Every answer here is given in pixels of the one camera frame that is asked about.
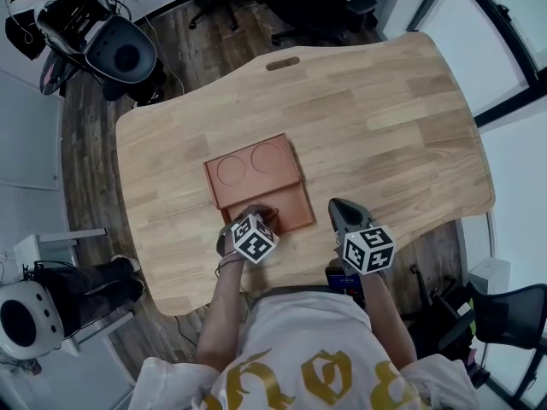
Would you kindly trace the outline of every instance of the wrist strap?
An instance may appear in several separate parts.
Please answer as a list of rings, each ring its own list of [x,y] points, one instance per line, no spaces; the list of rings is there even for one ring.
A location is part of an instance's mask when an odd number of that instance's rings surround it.
[[[215,270],[215,275],[216,277],[218,278],[219,275],[221,274],[221,268],[228,265],[228,264],[232,264],[232,263],[236,263],[238,261],[245,261],[245,258],[243,256],[241,257],[237,257],[237,258],[232,258],[231,260],[220,260],[219,261],[219,265],[216,267],[216,270]]]
[[[233,250],[232,252],[228,252],[226,255],[223,255],[221,260],[224,260],[226,257],[230,256],[230,255],[235,255],[237,254],[238,251],[237,250]]]

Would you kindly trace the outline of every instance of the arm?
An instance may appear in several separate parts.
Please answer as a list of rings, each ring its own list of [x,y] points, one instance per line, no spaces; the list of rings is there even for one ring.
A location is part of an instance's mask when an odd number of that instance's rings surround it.
[[[232,250],[232,235],[226,235],[226,251]],[[195,362],[211,366],[218,372],[235,360],[239,339],[239,286],[243,272],[244,258],[241,255],[229,255],[221,260],[228,262],[220,270],[215,286],[213,301],[197,341]]]
[[[382,277],[378,273],[361,275],[361,284],[373,334],[384,347],[393,365],[401,370],[417,361],[412,338],[399,317]]]

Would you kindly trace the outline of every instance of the white cube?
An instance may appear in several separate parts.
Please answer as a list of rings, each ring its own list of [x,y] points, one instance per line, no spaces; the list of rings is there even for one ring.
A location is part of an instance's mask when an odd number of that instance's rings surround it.
[[[255,264],[271,253],[279,241],[279,237],[253,214],[232,226],[232,234],[233,247]]]
[[[349,232],[344,238],[344,261],[359,273],[378,272],[393,264],[395,238],[387,226]]]

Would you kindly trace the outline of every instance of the wooden floor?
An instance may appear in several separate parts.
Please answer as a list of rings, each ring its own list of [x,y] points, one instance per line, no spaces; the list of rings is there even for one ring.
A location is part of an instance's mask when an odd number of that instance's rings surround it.
[[[270,35],[288,28],[265,5],[240,3],[236,11],[239,29],[232,32],[226,14],[215,13],[187,29],[197,12],[194,3],[185,3],[151,21],[166,56],[181,79],[185,92],[200,88],[244,65],[253,57],[278,49]],[[150,26],[143,30],[157,44]],[[352,34],[348,44],[377,42],[371,30]],[[286,41],[283,47],[295,45]],[[179,82],[169,75],[166,98],[182,94]],[[115,123],[132,106],[123,97],[116,102],[103,100],[101,86],[89,75],[77,74],[68,82],[62,122],[62,172],[73,230],[105,227],[106,237],[80,242],[79,261],[90,266],[109,260],[114,254],[135,256],[121,193],[115,143]],[[387,275],[391,293],[401,313],[419,307],[418,286],[409,270],[418,263],[428,289],[444,287],[444,277],[461,278],[460,257],[454,223],[441,226],[402,249]],[[113,319],[128,307],[114,312]],[[246,306],[242,299],[242,317]],[[194,343],[201,330],[207,308],[184,317],[161,315],[150,294],[135,307],[136,318],[110,339],[127,370],[136,378],[145,358],[160,357],[171,362],[191,360]]]

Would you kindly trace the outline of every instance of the metal frame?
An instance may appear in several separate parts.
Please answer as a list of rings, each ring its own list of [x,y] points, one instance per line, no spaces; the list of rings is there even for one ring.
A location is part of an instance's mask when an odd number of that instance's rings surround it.
[[[490,387],[490,389],[496,395],[498,395],[501,399],[507,402],[507,404],[509,404],[514,410],[532,410],[522,400],[522,396],[536,382],[539,364],[545,356],[547,356],[547,335],[544,334],[544,336],[541,337],[538,345],[535,348],[535,352],[532,360],[530,361],[530,365],[528,365],[528,368],[526,369],[526,372],[524,374],[524,377],[522,378],[521,383],[519,384],[519,387],[513,395],[511,395],[494,378],[488,378],[486,380],[486,385]],[[547,408],[545,407],[545,405],[547,405],[547,394],[545,395],[545,398],[535,408],[535,410],[544,410],[545,408]]]
[[[407,27],[408,32],[415,31],[423,18],[427,15],[429,9],[436,0],[423,0],[420,7],[416,10],[414,17]],[[503,40],[511,50],[515,60],[528,83],[528,87],[511,98],[499,103],[493,108],[488,109],[475,117],[477,126],[484,126],[497,120],[504,115],[512,113],[517,109],[535,102],[541,97],[547,95],[547,68],[538,70],[533,61],[530,52],[522,42],[521,36],[511,24],[509,9],[494,0],[475,0],[480,8],[485,12],[492,24],[499,31]]]

